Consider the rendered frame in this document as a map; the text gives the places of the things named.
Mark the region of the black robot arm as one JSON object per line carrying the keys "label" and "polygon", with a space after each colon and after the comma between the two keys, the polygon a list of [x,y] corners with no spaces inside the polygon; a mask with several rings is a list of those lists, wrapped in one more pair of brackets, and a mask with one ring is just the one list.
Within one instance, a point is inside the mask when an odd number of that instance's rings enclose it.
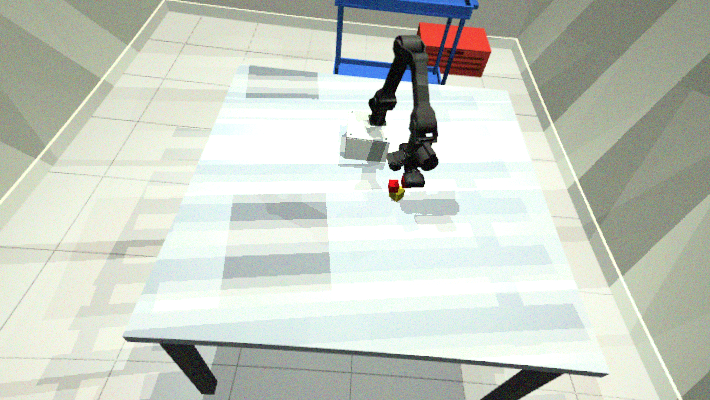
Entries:
{"label": "black robot arm", "polygon": [[[430,105],[428,78],[429,56],[426,44],[418,35],[399,35],[393,41],[394,59],[383,84],[374,97],[368,100],[371,126],[387,126],[387,111],[393,111],[397,104],[395,92],[406,70],[410,67],[413,110],[410,114],[407,150],[414,154],[423,171],[433,170],[439,163],[432,143],[437,143],[438,129],[435,111]],[[427,137],[425,134],[432,134]],[[401,151],[388,153],[387,162],[392,171],[408,168],[405,147]]]}

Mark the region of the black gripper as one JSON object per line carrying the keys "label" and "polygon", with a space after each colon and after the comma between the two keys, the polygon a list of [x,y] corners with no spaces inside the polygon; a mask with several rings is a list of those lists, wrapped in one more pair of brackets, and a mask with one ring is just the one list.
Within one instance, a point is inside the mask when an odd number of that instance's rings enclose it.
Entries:
{"label": "black gripper", "polygon": [[[407,188],[423,188],[425,185],[424,175],[418,170],[421,168],[414,156],[407,150],[408,143],[401,143],[398,150],[403,150],[405,147],[405,154],[408,158],[408,168],[404,169],[403,177],[405,182],[405,187]],[[416,170],[416,171],[415,171]]]}

